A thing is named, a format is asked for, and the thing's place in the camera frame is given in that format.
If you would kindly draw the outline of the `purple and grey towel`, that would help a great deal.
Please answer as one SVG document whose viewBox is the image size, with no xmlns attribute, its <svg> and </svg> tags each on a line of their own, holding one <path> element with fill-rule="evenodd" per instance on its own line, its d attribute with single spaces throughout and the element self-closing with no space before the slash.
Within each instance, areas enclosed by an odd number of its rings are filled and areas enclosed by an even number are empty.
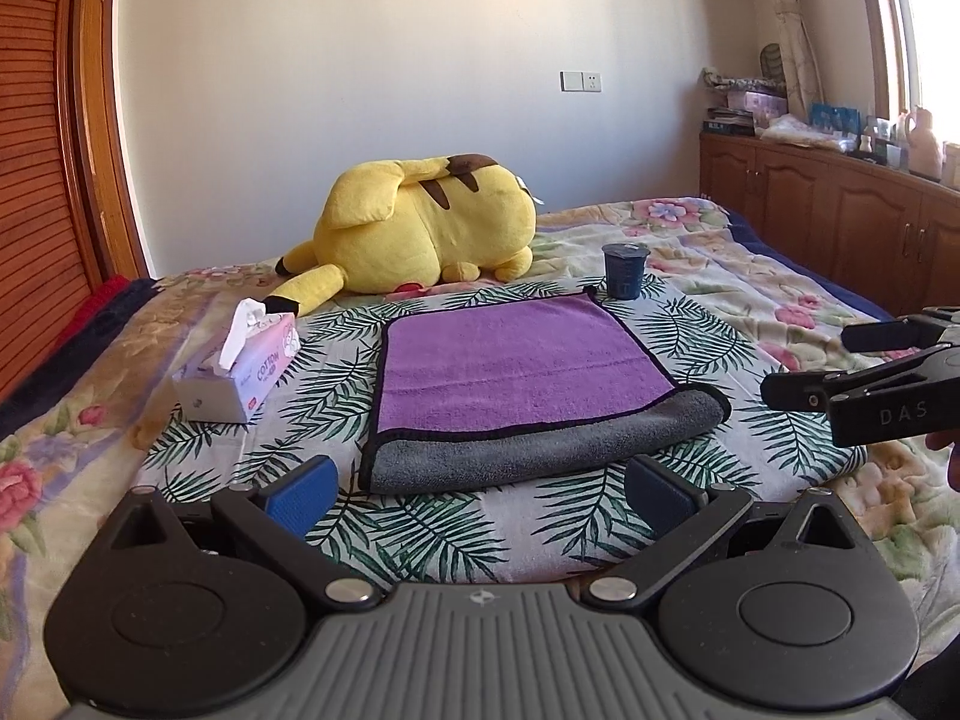
<svg viewBox="0 0 960 720">
<path fill-rule="evenodd" d="M 377 361 L 365 493 L 460 493 L 584 472 L 708 434 L 732 405 L 681 383 L 596 289 L 402 317 Z"/>
</svg>

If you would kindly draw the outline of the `wooden low cabinet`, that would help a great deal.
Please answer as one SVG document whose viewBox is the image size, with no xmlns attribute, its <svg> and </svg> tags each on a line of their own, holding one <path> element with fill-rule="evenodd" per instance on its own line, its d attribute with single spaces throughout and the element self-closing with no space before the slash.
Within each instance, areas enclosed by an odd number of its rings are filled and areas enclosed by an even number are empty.
<svg viewBox="0 0 960 720">
<path fill-rule="evenodd" d="M 701 195 L 892 314 L 958 302 L 958 193 L 825 149 L 700 137 Z"/>
</svg>

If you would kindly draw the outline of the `palm leaf print cloth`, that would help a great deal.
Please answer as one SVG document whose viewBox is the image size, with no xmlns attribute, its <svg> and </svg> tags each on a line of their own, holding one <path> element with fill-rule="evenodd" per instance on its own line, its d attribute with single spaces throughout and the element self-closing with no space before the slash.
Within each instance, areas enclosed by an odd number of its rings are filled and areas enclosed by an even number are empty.
<svg viewBox="0 0 960 720">
<path fill-rule="evenodd" d="M 625 496 L 651 455 L 761 500 L 854 472 L 815 413 L 760 387 L 781 361 L 656 277 L 594 278 L 325 310 L 245 426 L 174 413 L 140 481 L 174 504 L 268 484 L 314 457 L 337 477 L 309 543 L 371 582 L 530 582 L 597 571 L 652 538 Z"/>
</svg>

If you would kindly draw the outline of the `pink tissue box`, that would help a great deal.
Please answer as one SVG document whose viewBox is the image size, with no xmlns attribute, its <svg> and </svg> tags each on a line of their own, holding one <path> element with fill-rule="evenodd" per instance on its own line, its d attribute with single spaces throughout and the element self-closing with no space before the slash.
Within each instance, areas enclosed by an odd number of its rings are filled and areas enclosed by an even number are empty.
<svg viewBox="0 0 960 720">
<path fill-rule="evenodd" d="M 182 417 L 249 424 L 299 348 L 293 314 L 268 314 L 263 302 L 239 301 L 231 322 L 172 374 Z"/>
</svg>

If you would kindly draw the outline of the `dark blue cup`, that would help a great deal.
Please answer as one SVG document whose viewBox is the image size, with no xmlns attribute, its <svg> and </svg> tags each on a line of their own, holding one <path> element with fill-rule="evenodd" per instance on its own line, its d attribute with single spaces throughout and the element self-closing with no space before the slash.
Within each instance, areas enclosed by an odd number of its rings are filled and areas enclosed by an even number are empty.
<svg viewBox="0 0 960 720">
<path fill-rule="evenodd" d="M 638 299 L 641 284 L 643 284 L 646 259 L 649 257 L 649 249 L 646 245 L 634 242 L 605 244 L 602 252 L 604 252 L 607 294 L 619 301 Z"/>
</svg>

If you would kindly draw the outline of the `clutter on cabinet top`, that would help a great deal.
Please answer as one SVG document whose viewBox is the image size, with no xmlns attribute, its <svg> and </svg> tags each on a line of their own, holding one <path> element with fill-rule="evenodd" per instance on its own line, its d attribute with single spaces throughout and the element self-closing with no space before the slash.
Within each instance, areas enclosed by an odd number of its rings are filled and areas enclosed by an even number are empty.
<svg viewBox="0 0 960 720">
<path fill-rule="evenodd" d="M 724 98 L 724 104 L 708 109 L 704 133 L 828 149 L 958 190 L 958 145 L 939 140 L 929 110 L 903 110 L 889 121 L 854 107 L 814 103 L 804 119 L 798 119 L 789 112 L 778 44 L 768 44 L 760 59 L 760 76 L 727 76 L 704 67 L 704 86 Z"/>
</svg>

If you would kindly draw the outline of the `floral curtain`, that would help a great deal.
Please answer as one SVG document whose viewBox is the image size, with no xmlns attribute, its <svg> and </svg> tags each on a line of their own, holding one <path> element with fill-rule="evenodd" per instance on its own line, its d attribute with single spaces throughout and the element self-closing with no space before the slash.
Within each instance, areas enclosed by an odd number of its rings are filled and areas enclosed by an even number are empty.
<svg viewBox="0 0 960 720">
<path fill-rule="evenodd" d="M 778 23 L 789 112 L 807 121 L 811 105 L 823 101 L 823 88 L 800 0 L 771 0 L 771 10 Z"/>
</svg>

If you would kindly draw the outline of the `red blanket at bedside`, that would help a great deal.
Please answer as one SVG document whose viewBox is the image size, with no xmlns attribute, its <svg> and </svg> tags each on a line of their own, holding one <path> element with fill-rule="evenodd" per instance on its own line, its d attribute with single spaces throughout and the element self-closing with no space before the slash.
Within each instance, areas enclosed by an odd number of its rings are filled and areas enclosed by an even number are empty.
<svg viewBox="0 0 960 720">
<path fill-rule="evenodd" d="M 67 341 L 75 337 L 76 333 L 80 333 L 83 328 L 88 327 L 88 325 L 93 322 L 94 317 L 129 286 L 130 280 L 127 277 L 122 277 L 122 275 L 114 275 L 114 277 L 107 278 L 106 281 L 99 284 L 98 288 L 94 289 L 93 293 L 91 293 L 91 296 L 86 298 L 82 304 L 80 304 L 80 307 L 75 310 L 75 314 L 71 316 L 70 322 L 68 322 L 64 330 L 59 333 L 57 340 L 55 340 L 53 344 L 53 348 L 62 348 Z"/>
</svg>

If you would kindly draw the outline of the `yellow Pikachu plush toy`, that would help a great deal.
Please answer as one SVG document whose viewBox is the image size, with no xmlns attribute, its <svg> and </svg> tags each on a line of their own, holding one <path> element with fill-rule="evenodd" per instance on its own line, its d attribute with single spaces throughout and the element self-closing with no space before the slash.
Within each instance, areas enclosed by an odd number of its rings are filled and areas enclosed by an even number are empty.
<svg viewBox="0 0 960 720">
<path fill-rule="evenodd" d="M 357 164 L 332 185 L 313 235 L 275 265 L 270 314 L 306 316 L 337 294 L 500 283 L 532 266 L 537 200 L 486 154 Z"/>
</svg>

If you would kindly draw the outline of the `wooden louvered wardrobe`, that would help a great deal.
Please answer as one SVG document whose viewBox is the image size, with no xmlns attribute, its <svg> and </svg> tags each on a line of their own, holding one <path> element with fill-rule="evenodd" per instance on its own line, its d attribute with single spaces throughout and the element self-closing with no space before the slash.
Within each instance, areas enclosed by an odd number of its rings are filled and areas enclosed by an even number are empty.
<svg viewBox="0 0 960 720">
<path fill-rule="evenodd" d="M 121 138 L 114 0 L 2 0 L 2 388 L 112 277 L 146 275 Z"/>
</svg>

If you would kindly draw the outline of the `white wall socket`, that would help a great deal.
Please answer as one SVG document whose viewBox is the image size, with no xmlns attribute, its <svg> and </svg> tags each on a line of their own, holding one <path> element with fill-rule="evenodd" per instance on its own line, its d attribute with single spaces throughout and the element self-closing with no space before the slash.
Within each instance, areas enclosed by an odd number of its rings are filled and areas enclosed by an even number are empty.
<svg viewBox="0 0 960 720">
<path fill-rule="evenodd" d="M 563 93 L 601 93 L 602 76 L 595 71 L 560 71 Z"/>
</svg>

